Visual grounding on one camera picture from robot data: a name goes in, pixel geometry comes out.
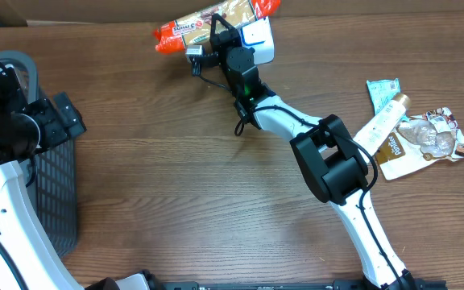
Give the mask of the orange spaghetti package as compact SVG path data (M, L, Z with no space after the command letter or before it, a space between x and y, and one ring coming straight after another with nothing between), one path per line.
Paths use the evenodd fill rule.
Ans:
M158 40L155 50L163 54L182 52L190 45L209 42L212 16L220 15L235 28L273 15L280 0L226 0L192 14L165 23L154 31Z

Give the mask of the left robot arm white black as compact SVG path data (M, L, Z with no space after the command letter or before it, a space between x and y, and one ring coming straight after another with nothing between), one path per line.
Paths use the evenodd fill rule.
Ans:
M29 77L26 92L0 59L0 288L79 289L39 222L20 164L75 139L86 127L65 93L29 102L38 77L31 60L20 64Z

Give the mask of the white tube with gold cap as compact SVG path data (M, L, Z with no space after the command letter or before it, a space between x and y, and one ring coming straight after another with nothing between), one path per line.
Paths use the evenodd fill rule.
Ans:
M407 95L397 93L362 127L354 136L354 141L364 148L369 156L373 156L400 122L410 105L411 99Z

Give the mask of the brown white granola pouch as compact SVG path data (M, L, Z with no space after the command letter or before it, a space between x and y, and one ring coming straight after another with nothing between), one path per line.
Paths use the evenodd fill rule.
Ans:
M439 160L464 158L464 135L447 107L400 122L379 148L376 159L386 180L426 168Z

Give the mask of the teal wipes packet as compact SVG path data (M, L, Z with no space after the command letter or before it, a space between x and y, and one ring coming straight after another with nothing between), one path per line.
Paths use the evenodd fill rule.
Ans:
M400 80L395 78L367 81L367 91L374 108L374 115L377 115L393 97L400 93Z

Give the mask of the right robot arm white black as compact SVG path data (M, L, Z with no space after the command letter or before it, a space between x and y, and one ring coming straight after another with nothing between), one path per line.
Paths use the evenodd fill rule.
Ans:
M240 117L235 133L250 123L289 141L310 192L338 213L362 262L368 289L415 289L410 271L393 251L376 216L371 188L378 176L375 153L410 106L398 93L355 135L331 114L312 118L288 106L259 78L254 49L221 15L211 18L210 43Z

